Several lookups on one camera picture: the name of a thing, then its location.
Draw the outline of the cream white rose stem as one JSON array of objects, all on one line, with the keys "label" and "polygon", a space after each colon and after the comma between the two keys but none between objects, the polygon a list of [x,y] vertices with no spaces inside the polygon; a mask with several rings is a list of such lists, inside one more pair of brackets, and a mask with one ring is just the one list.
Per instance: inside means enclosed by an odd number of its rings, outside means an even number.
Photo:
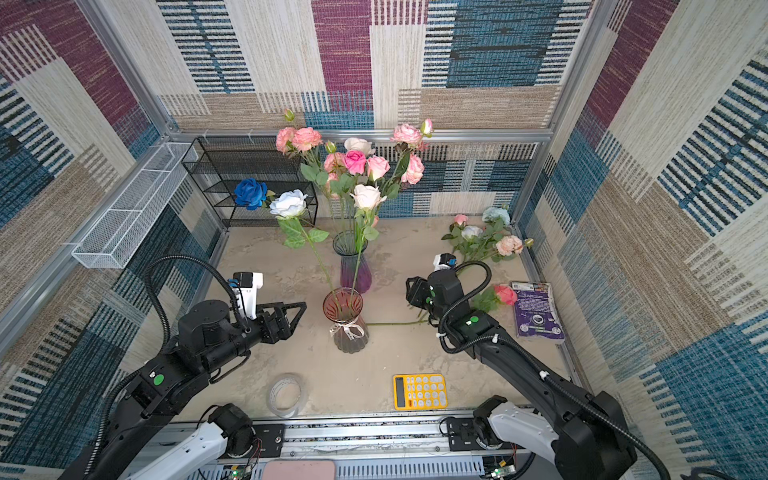
[{"label": "cream white rose stem", "polygon": [[365,156],[370,156],[375,153],[375,149],[371,142],[356,137],[350,137],[346,139],[344,141],[344,148],[347,151],[359,151]]}]

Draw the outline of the purple blue glass vase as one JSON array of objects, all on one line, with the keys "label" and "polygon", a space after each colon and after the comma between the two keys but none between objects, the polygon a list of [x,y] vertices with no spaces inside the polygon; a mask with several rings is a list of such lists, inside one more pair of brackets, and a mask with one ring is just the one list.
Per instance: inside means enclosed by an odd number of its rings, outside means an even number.
[{"label": "purple blue glass vase", "polygon": [[366,293],[373,283],[373,275],[365,257],[368,243],[362,249],[356,248],[353,231],[338,233],[333,240],[333,249],[340,257],[340,283],[342,287],[354,288],[360,294]]}]

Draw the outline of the blue rose stem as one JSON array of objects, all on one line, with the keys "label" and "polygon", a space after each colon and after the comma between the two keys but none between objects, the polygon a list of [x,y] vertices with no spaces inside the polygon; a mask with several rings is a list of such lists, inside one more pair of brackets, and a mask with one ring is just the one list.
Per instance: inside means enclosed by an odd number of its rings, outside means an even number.
[{"label": "blue rose stem", "polygon": [[276,193],[270,190],[265,182],[254,178],[242,180],[234,189],[235,205],[249,211],[269,207],[276,198]]}]

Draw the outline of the dark red glass vase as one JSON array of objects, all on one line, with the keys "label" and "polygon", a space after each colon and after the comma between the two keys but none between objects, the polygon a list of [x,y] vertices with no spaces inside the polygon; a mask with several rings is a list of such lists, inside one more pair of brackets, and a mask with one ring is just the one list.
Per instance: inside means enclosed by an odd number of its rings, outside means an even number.
[{"label": "dark red glass vase", "polygon": [[323,314],[332,324],[330,335],[343,353],[358,353],[369,341],[368,326],[362,317],[363,308],[362,295],[349,287],[331,291],[323,301]]}]

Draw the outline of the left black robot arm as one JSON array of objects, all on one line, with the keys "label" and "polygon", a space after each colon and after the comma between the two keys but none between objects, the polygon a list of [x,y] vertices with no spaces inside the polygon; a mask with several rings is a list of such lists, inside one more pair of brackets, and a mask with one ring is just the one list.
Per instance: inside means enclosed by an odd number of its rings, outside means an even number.
[{"label": "left black robot arm", "polygon": [[[228,298],[190,308],[176,335],[153,287],[156,267],[186,260],[207,270]],[[289,339],[307,310],[303,302],[245,305],[245,297],[209,263],[167,255],[147,267],[145,289],[157,311],[163,341],[156,356],[128,374],[108,394],[95,439],[64,470],[64,479],[117,479],[143,447],[209,385],[227,377],[231,361],[244,365],[260,343]]]}]

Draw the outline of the magenta rose stem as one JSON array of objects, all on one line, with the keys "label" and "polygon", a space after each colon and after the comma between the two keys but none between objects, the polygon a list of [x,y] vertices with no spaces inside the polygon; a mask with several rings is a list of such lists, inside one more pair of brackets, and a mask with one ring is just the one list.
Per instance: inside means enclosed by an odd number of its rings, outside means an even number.
[{"label": "magenta rose stem", "polygon": [[345,217],[348,219],[348,230],[355,233],[355,206],[351,194],[355,186],[360,182],[360,178],[365,174],[367,159],[365,154],[359,150],[349,150],[342,159],[343,172],[341,176],[342,183],[342,204]]}]

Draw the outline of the pink tulip bud stem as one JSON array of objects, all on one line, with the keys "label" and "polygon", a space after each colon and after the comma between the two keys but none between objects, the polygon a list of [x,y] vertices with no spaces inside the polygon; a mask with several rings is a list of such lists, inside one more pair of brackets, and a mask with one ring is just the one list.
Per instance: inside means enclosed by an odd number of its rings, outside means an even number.
[{"label": "pink tulip bud stem", "polygon": [[380,156],[371,156],[367,159],[367,173],[372,181],[383,178],[390,169],[390,164],[386,158]]}]

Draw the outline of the pale cream rose stem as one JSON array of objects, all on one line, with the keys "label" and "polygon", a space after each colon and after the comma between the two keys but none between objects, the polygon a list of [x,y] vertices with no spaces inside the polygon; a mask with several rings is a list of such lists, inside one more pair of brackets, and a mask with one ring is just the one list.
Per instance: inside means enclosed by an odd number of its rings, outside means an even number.
[{"label": "pale cream rose stem", "polygon": [[379,236],[376,223],[381,204],[387,200],[387,197],[377,186],[363,184],[356,185],[350,195],[355,207],[353,217],[355,268],[352,288],[359,294],[363,294],[364,289],[360,286],[361,279],[364,278],[361,275],[363,250],[369,242],[376,240]]}]

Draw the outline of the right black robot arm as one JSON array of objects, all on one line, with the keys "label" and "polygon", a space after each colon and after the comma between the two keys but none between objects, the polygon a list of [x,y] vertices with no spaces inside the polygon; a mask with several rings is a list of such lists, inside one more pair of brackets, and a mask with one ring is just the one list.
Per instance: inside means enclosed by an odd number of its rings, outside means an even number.
[{"label": "right black robot arm", "polygon": [[479,286],[465,292],[458,279],[461,269],[408,278],[406,300],[436,320],[436,336],[445,353],[465,353],[498,373],[530,401],[554,435],[545,439],[530,434],[530,423],[513,419],[498,404],[485,421],[495,437],[547,459],[564,479],[619,479],[640,456],[660,478],[669,478],[661,459],[629,431],[614,397],[594,395],[551,371],[495,318],[471,307],[471,299],[489,285],[492,275],[487,273]]}]

